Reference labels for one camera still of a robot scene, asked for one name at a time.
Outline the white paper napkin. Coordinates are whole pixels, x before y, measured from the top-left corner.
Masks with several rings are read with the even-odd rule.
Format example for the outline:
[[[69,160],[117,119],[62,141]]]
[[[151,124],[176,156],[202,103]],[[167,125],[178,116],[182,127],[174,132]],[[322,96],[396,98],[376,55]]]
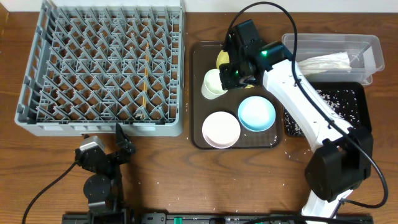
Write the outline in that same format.
[[[330,70],[351,70],[347,52],[312,57],[297,64],[303,75],[323,73]]]

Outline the light blue bowl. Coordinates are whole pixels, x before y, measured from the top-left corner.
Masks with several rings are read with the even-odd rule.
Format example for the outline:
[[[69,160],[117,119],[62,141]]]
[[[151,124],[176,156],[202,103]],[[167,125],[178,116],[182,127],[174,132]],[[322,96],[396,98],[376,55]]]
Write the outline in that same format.
[[[251,132],[268,130],[276,120],[274,105],[261,96],[250,96],[243,100],[238,107],[240,123]]]

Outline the yellow round plate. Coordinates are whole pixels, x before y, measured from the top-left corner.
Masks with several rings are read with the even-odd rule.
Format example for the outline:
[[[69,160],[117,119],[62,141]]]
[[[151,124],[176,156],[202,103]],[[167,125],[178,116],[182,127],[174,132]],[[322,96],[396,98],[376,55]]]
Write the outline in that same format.
[[[223,50],[217,56],[216,67],[220,71],[221,86],[224,90],[247,89],[254,85],[247,83],[238,68],[234,68],[229,62],[229,54]]]

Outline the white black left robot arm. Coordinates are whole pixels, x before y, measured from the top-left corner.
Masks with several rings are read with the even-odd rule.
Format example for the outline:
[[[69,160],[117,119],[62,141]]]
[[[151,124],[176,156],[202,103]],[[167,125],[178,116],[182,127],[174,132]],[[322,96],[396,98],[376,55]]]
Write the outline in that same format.
[[[115,138],[119,150],[109,154],[98,136],[85,137],[75,150],[77,165],[94,173],[85,182],[83,193],[90,212],[95,215],[114,212],[124,203],[120,166],[130,162],[136,148],[120,124],[116,124]]]

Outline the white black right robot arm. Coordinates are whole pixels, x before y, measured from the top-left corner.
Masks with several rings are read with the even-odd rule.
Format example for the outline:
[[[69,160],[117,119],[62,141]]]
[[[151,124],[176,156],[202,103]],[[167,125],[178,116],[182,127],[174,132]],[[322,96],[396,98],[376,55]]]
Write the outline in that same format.
[[[313,156],[305,169],[311,192],[301,214],[333,218],[348,195],[370,176],[373,136],[335,114],[301,74],[295,55],[281,42],[223,45],[229,61],[220,65],[224,89],[262,85],[299,125]]]

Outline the white pink bowl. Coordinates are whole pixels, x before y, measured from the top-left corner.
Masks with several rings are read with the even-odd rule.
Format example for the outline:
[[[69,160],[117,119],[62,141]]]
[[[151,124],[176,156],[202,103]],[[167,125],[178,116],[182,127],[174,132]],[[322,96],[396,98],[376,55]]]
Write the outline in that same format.
[[[209,145],[217,149],[226,149],[238,141],[241,127],[234,115],[217,111],[206,117],[201,132]]]

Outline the pale green cup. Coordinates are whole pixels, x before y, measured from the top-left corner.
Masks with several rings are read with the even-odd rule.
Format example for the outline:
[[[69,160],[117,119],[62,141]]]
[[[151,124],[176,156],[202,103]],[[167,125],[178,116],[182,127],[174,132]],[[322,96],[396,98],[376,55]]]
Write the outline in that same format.
[[[201,86],[202,95],[208,100],[214,100],[226,92],[227,90],[222,88],[220,71],[218,69],[207,71]]]

